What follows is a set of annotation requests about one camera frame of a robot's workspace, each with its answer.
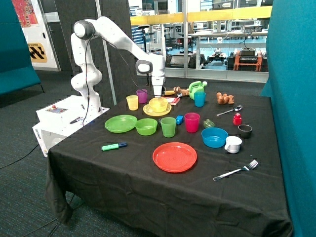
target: black pole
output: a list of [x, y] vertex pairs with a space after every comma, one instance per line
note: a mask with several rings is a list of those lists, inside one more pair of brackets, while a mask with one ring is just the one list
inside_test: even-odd
[[[145, 51], [145, 53], [147, 53], [146, 32], [145, 32], [145, 29], [142, 29], [142, 31], [143, 31], [144, 51]], [[147, 84], [146, 85], [151, 85], [151, 83], [149, 82], [149, 75], [148, 74], [147, 74]]]

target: fork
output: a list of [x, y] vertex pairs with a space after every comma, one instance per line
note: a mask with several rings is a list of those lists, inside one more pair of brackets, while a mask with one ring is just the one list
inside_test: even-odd
[[257, 165], [258, 165], [258, 161], [256, 161], [256, 160], [254, 159], [252, 162], [250, 162], [249, 164], [245, 165], [243, 168], [237, 169], [237, 170], [234, 170], [234, 171], [231, 171], [231, 172], [228, 172], [228, 173], [226, 173], [226, 174], [222, 174], [222, 175], [220, 175], [220, 176], [217, 176], [217, 177], [213, 178], [213, 180], [214, 180], [214, 181], [217, 181], [217, 180], [219, 180], [219, 179], [222, 179], [222, 178], [224, 178], [224, 177], [226, 177], [226, 176], [229, 176], [229, 175], [234, 174], [234, 173], [236, 173], [236, 172], [238, 172], [238, 171], [241, 171], [241, 170], [244, 170], [244, 171], [253, 170]]

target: orange machine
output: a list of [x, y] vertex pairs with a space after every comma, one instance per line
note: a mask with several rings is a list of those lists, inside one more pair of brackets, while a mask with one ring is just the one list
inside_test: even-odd
[[262, 55], [260, 51], [238, 50], [235, 55], [235, 71], [261, 71]]

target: teal partition panel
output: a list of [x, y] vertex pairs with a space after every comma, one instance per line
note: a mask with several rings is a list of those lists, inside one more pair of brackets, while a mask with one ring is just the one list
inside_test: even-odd
[[1, 0], [0, 94], [40, 83], [11, 0]]
[[269, 79], [294, 236], [316, 236], [316, 1], [275, 0], [269, 25]]

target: white cup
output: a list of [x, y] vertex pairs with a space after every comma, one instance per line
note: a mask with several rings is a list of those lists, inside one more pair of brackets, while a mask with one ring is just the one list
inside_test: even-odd
[[236, 154], [240, 150], [242, 140], [239, 137], [229, 136], [226, 138], [225, 150], [229, 153]]

